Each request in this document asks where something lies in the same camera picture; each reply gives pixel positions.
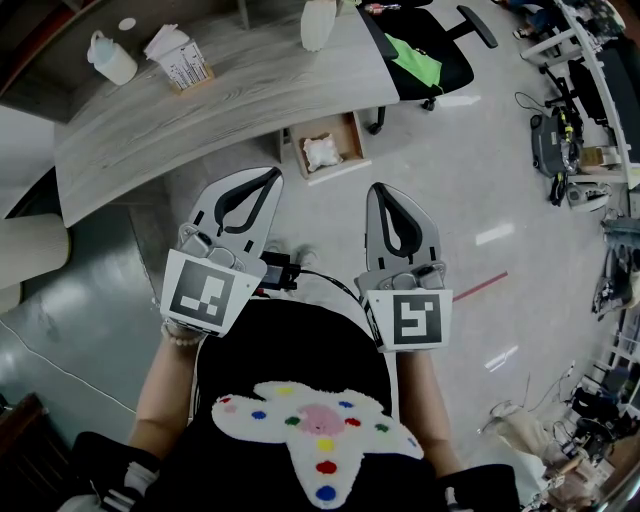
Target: wrist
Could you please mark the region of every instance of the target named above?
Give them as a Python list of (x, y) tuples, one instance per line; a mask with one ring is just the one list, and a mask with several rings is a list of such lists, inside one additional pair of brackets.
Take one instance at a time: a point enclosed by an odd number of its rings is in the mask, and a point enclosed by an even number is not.
[(164, 339), (181, 347), (191, 345), (197, 346), (204, 338), (206, 338), (206, 334), (187, 327), (182, 327), (168, 319), (165, 319), (162, 324), (161, 332)]

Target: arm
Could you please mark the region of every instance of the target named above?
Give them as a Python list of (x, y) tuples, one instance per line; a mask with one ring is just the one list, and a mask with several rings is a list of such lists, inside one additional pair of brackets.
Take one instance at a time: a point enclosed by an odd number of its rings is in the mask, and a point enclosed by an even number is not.
[[(179, 338), (200, 333), (172, 331)], [(181, 346), (163, 337), (138, 400), (129, 445), (166, 457), (187, 426), (198, 345)]]
[(438, 478), (461, 471), (431, 356), (426, 351), (399, 353), (396, 365), (400, 421), (416, 436)]

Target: cable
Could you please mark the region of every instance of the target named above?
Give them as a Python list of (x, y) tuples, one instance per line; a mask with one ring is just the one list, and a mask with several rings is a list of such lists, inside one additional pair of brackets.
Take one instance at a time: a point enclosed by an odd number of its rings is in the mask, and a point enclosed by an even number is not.
[(522, 103), (520, 103), (520, 101), (518, 101), (518, 94), (522, 94), (523, 96), (526, 96), (527, 98), (529, 98), (531, 101), (533, 101), (536, 105), (538, 105), (540, 108), (547, 108), (544, 105), (541, 105), (540, 103), (538, 103), (536, 100), (534, 100), (531, 96), (529, 96), (528, 94), (525, 94), (523, 92), (517, 91), (513, 97), (516, 100), (516, 103), (518, 104), (518, 106), (520, 108), (523, 108), (525, 110), (534, 110), (535, 112), (539, 112), (540, 115), (544, 115), (544, 111), (540, 110), (539, 108), (535, 108), (535, 107), (525, 107)]
[(558, 425), (558, 424), (560, 426), (562, 426), (562, 430), (564, 430), (564, 434), (567, 436), (567, 440), (571, 441), (572, 436), (571, 436), (571, 434), (569, 434), (569, 431), (567, 430), (567, 427), (565, 426), (565, 424), (562, 421), (558, 420), (558, 421), (554, 422), (553, 428), (555, 429), (556, 425)]
[(562, 395), (562, 379), (560, 379), (558, 381), (558, 402), (561, 402), (561, 395)]
[(30, 349), (29, 346), (24, 342), (24, 340), (20, 337), (20, 335), (14, 331), (11, 327), (9, 327), (7, 324), (5, 324), (2, 320), (0, 320), (0, 325), (2, 325), (5, 329), (7, 329), (9, 332), (11, 332), (11, 334), (13, 334), (19, 341), (20, 343), (22, 343), (24, 345), (24, 348), (27, 349), (27, 351), (31, 352), (34, 356), (38, 356), (40, 359), (45, 360), (47, 363), (49, 363), (51, 366), (53, 366), (54, 368), (56, 368), (57, 370), (60, 370), (62, 373), (64, 373), (65, 375), (68, 375), (69, 377), (76, 379), (80, 382), (82, 382), (85, 386), (93, 389), (94, 391), (97, 391), (98, 393), (100, 393), (101, 395), (107, 397), (110, 400), (113, 400), (115, 403), (117, 403), (118, 405), (124, 407), (127, 411), (135, 414), (136, 411), (134, 411), (133, 409), (127, 407), (126, 405), (124, 405), (120, 400), (118, 400), (117, 398), (112, 397), (111, 395), (105, 393), (104, 391), (98, 389), (95, 386), (92, 386), (91, 384), (89, 384), (86, 380), (81, 379), (80, 377), (78, 377), (77, 375), (74, 375), (73, 373), (70, 373), (66, 370), (63, 370), (62, 368), (60, 368), (57, 364), (55, 364), (54, 362), (50, 361), (49, 359), (47, 359), (46, 357), (44, 357), (43, 355), (38, 354), (37, 352), (35, 352), (34, 350)]
[(527, 396), (529, 395), (529, 383), (531, 382), (531, 372), (529, 372), (529, 376), (527, 377), (527, 389), (524, 392), (524, 400), (522, 401), (521, 407), (524, 409), (524, 405), (527, 403)]
[(322, 277), (323, 279), (326, 279), (327, 281), (329, 281), (334, 286), (337, 286), (338, 288), (340, 288), (343, 292), (348, 293), (351, 296), (351, 298), (353, 300), (355, 300), (358, 303), (358, 305), (360, 305), (360, 301), (353, 294), (353, 292), (351, 290), (349, 290), (349, 288), (347, 288), (346, 285), (342, 284), (337, 279), (334, 279), (333, 277), (325, 276), (324, 274), (319, 274), (318, 272), (314, 272), (313, 270), (300, 270), (300, 273), (301, 274), (313, 274), (314, 276), (318, 276), (318, 277)]
[(547, 390), (547, 392), (544, 394), (544, 396), (542, 397), (542, 399), (538, 402), (538, 405), (536, 405), (533, 409), (529, 409), (528, 412), (533, 412), (535, 411), (538, 407), (540, 407), (542, 405), (542, 402), (544, 402), (544, 399), (547, 398), (547, 396), (549, 395), (549, 393), (551, 393), (551, 390), (554, 388), (554, 386), (556, 384), (558, 384), (562, 379), (565, 379), (567, 377), (567, 371), (569, 371), (569, 369), (567, 368), (564, 372), (562, 372), (562, 377), (560, 377), (559, 379), (555, 380), (553, 382), (553, 384), (551, 384), (551, 387)]

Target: white bottle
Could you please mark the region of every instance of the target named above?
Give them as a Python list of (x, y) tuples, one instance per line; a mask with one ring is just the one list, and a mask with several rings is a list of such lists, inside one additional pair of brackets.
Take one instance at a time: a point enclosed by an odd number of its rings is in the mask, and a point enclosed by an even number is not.
[(324, 48), (336, 21), (336, 0), (309, 0), (300, 19), (302, 46), (310, 52)]
[(87, 50), (87, 60), (116, 85), (124, 85), (138, 71), (138, 64), (122, 46), (107, 39), (100, 30), (91, 36), (91, 46)]

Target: yellow dot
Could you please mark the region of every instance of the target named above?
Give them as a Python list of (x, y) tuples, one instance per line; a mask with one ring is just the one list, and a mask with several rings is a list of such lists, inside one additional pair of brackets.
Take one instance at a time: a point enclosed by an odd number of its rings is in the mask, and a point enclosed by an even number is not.
[(317, 446), (321, 452), (332, 452), (335, 448), (335, 443), (332, 439), (318, 439)]

